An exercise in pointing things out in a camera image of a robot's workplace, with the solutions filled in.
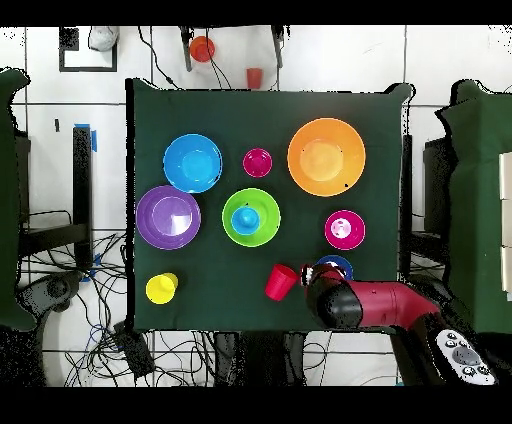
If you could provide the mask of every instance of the red cup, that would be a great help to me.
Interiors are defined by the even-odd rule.
[[[263,69],[247,68],[247,87],[249,87],[251,89],[260,88],[262,78],[263,78]]]
[[[276,264],[268,277],[265,294],[277,302],[283,300],[286,294],[299,279],[296,272],[287,266]]]

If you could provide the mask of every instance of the purple bowl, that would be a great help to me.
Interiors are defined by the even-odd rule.
[[[165,185],[152,188],[142,196],[135,222],[140,235],[151,246],[174,250],[195,237],[201,213],[192,195]]]

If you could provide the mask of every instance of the floor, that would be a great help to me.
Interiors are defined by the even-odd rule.
[[[79,30],[79,52],[85,59],[79,52],[67,52],[66,61],[73,66],[107,66],[111,61],[109,54],[88,52],[88,28]],[[141,32],[154,47],[160,68],[178,86],[218,87],[211,64],[193,61],[192,72],[185,70],[177,27],[142,27]],[[419,216],[414,217],[413,225],[416,230],[423,229],[423,146],[426,141],[444,135],[434,111],[448,104],[452,84],[463,78],[478,79],[494,91],[510,88],[512,29],[485,25],[292,26],[290,35],[285,35],[282,48],[282,91],[376,92],[403,81],[415,86],[409,128],[414,145],[413,209]],[[264,69],[262,89],[275,83],[275,54],[269,27],[214,29],[209,36],[216,45],[216,63],[233,88],[246,87],[247,67]],[[31,79],[29,86],[16,94],[12,106],[19,128],[27,130],[32,140],[31,212],[72,210],[72,127],[88,123],[91,130],[97,131],[97,149],[93,152],[94,238],[121,235],[126,227],[124,79],[145,78],[158,87],[170,88],[156,69],[150,49],[139,39],[137,27],[121,28],[117,72],[59,72],[58,28],[1,28],[0,52],[0,67],[24,69]],[[60,225],[66,220],[65,214],[48,214],[32,217],[30,224]],[[106,244],[108,239],[99,242],[96,253],[105,250]],[[23,264],[23,282],[44,275],[37,271],[47,271],[45,265],[37,263],[38,258],[30,259]],[[109,251],[103,262],[122,265],[118,249]],[[108,275],[99,274],[97,278],[105,282]],[[113,287],[116,293],[109,295],[108,304],[112,321],[117,322],[126,313],[125,281],[118,279]],[[98,296],[91,283],[81,283],[79,294],[83,304],[74,298],[67,311],[52,313],[45,329],[44,360],[52,386],[62,386],[68,376],[71,365],[66,356],[77,360],[86,350],[91,327],[84,306],[90,321],[97,323],[100,319]],[[162,369],[195,369],[200,359],[197,353],[191,353],[190,340],[190,332],[147,335],[150,350]],[[166,345],[182,342],[188,344],[169,354]],[[304,354],[309,385],[395,385],[399,381],[386,335],[316,332],[308,336],[307,342],[318,343],[307,346]],[[325,361],[322,349],[329,352]],[[190,374],[183,376],[190,381]],[[203,367],[194,380],[205,379]],[[177,384],[162,373],[150,376],[147,384],[144,379],[134,382],[132,376],[118,379],[119,385],[139,387],[155,386],[157,380],[158,387]],[[111,379],[94,381],[94,385],[112,384]]]

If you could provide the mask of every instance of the dark green fabric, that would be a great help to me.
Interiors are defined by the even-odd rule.
[[[10,107],[16,91],[27,83],[27,77],[16,69],[0,70],[0,325],[22,331],[33,329],[35,320],[16,303],[14,296],[18,276],[20,194],[14,121]]]
[[[397,269],[398,194],[401,161],[401,107],[412,88],[400,84],[389,94],[174,91],[134,81],[135,199],[166,184],[162,157],[173,139],[187,133],[211,138],[223,157],[218,183],[194,195],[201,228],[194,240],[175,251],[148,245],[135,232],[138,329],[316,330],[304,291],[294,287],[282,302],[264,294],[276,263],[292,266],[341,254],[363,280],[395,280]],[[328,198],[307,194],[287,167],[288,144],[305,123],[320,117],[342,119],[361,135],[366,166],[357,184]],[[242,168],[253,147],[267,149],[273,168],[264,178]],[[221,223],[224,203],[235,191],[268,191],[281,210],[281,226],[267,244],[246,248],[232,242]],[[324,224],[339,209],[350,209],[366,223],[366,239],[356,249],[338,251],[327,243]],[[174,299],[154,305],[145,295],[149,278],[173,272],[179,278]]]
[[[512,151],[512,95],[457,85],[447,121],[459,163],[450,179],[449,284],[458,312],[478,332],[512,332],[512,302],[501,287],[499,154]]]

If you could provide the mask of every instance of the blue bowl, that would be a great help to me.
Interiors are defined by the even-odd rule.
[[[338,255],[327,255],[323,258],[319,259],[316,265],[325,264],[326,262],[334,262],[338,265],[343,271],[345,271],[345,279],[352,280],[354,278],[354,272],[352,269],[352,265],[345,258]]]
[[[185,193],[202,193],[222,173],[222,155],[208,137],[186,134],[174,140],[164,155],[164,173],[169,182]]]
[[[260,215],[248,206],[238,208],[231,216],[233,229],[242,236],[254,234],[260,226]]]

